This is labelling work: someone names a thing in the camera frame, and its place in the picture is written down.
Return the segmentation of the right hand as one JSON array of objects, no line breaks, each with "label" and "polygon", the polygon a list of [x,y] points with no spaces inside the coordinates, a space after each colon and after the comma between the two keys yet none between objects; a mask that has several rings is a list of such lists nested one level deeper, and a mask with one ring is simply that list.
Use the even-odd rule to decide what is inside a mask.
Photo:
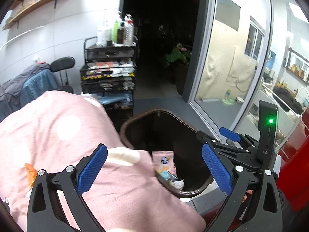
[{"label": "right hand", "polygon": [[248,195],[252,195],[252,192],[253,192],[253,190],[247,190],[246,191],[244,198],[243,198],[243,202],[247,200]]}]

